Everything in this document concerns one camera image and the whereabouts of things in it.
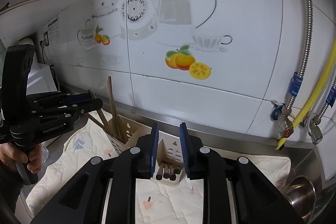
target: human hand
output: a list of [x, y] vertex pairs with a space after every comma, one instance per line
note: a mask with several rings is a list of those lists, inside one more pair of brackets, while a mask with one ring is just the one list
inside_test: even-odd
[[17, 172], [15, 161], [27, 163], [28, 158], [30, 162], [27, 165], [27, 169], [33, 174], [40, 172], [42, 168], [41, 144], [35, 145], [28, 156], [9, 143], [0, 144], [0, 163], [6, 166], [9, 170]]

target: plastic utensil caddy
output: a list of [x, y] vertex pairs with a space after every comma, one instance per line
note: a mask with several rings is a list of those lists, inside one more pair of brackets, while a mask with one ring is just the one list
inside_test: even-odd
[[[128, 141], [126, 144], [121, 143], [116, 138], [111, 137], [107, 134], [113, 148], [118, 153], [137, 145], [137, 140], [139, 137], [150, 134], [152, 128], [141, 124], [139, 122], [130, 120], [124, 116], [119, 115], [121, 119], [121, 127], [124, 132], [127, 133]], [[178, 166], [181, 168], [181, 173], [176, 175], [176, 180], [171, 181], [169, 179], [162, 178], [162, 180], [157, 180], [155, 175], [157, 174], [161, 162], [171, 164], [173, 166]], [[159, 131], [159, 144], [157, 146], [157, 157], [155, 172], [152, 180], [168, 185], [178, 185], [184, 175], [184, 164], [181, 150], [180, 138], [163, 131]]]

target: dish towel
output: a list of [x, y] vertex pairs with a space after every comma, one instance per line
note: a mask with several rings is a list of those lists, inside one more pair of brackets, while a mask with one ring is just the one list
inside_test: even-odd
[[[111, 114], [104, 112], [107, 119]], [[91, 112], [97, 120], [98, 114]], [[221, 156], [236, 159], [243, 154], [212, 148]], [[26, 202], [36, 215], [63, 185], [94, 156], [103, 159], [117, 157], [105, 132], [91, 120], [64, 144], [63, 154], [48, 166], [44, 177], [35, 185]], [[278, 188], [284, 186], [290, 171], [290, 159], [277, 156], [248, 157]], [[184, 176], [177, 186], [154, 180], [136, 180], [136, 224], [201, 224], [203, 218], [203, 180]]]

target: chopstick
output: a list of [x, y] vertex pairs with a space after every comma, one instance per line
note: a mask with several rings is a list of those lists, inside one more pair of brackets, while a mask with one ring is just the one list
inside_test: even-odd
[[116, 105], [114, 103], [113, 93], [112, 93], [112, 78], [111, 76], [108, 76], [107, 78], [107, 86], [109, 89], [109, 97], [110, 97], [110, 107], [111, 107], [111, 113], [112, 113], [112, 123], [115, 128], [115, 131], [119, 134], [119, 137], [124, 140], [124, 144], [127, 143], [128, 137], [126, 135], [126, 132], [123, 131], [123, 128], [121, 127], [121, 121], [120, 117], [117, 114]]
[[99, 122], [95, 117], [93, 117], [90, 113], [84, 113], [84, 115], [89, 118], [91, 121], [93, 121], [97, 126], [99, 126], [101, 129], [103, 129], [104, 131], [107, 131], [105, 126]]
[[[91, 94], [91, 97], [93, 99], [96, 99], [96, 95], [91, 91], [88, 90], [88, 92]], [[119, 139], [119, 137], [115, 134], [115, 132], [113, 131], [113, 129], [111, 128], [110, 124], [108, 123], [108, 121], [105, 118], [105, 115], [103, 113], [103, 111], [101, 109], [97, 110], [97, 113], [99, 115], [99, 118], [101, 119], [101, 121], [103, 122], [103, 125], [105, 126], [106, 129], [106, 133], [108, 133], [110, 136], [116, 138], [117, 140]]]

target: power cord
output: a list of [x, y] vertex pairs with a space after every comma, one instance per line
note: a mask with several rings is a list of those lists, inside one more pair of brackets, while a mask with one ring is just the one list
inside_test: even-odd
[[[44, 60], [43, 42], [45, 42], [45, 40], [41, 40], [40, 41], [40, 47], [41, 47], [41, 50], [42, 50], [43, 63], [46, 65], [45, 60]], [[57, 90], [59, 90], [60, 89], [60, 87], [59, 87], [59, 81], [58, 81], [58, 78], [56, 76], [56, 71], [53, 69], [53, 66], [54, 66], [54, 64], [51, 64], [51, 65], [49, 65], [49, 68], [50, 68], [50, 71], [54, 73], [54, 74], [51, 74], [51, 76], [52, 76], [52, 79], [54, 80], [54, 83], [55, 83], [55, 86], [56, 86]]]
[[55, 70], [52, 68], [53, 66], [54, 66], [53, 64], [49, 66], [49, 67], [50, 67], [50, 71], [53, 71], [53, 72], [54, 72], [54, 75], [51, 74], [51, 76], [52, 76], [52, 78], [53, 78], [53, 80], [54, 80], [54, 83], [55, 83], [55, 85], [56, 85], [57, 90], [59, 90], [59, 81], [58, 81], [58, 78], [57, 78], [57, 76], [56, 76], [56, 72], [55, 72]]
[[43, 47], [42, 47], [42, 43], [43, 43], [43, 40], [40, 41], [40, 46], [41, 46], [41, 51], [42, 51], [42, 58], [43, 58], [43, 64], [45, 64], [45, 61], [44, 61], [44, 50], [43, 50]]

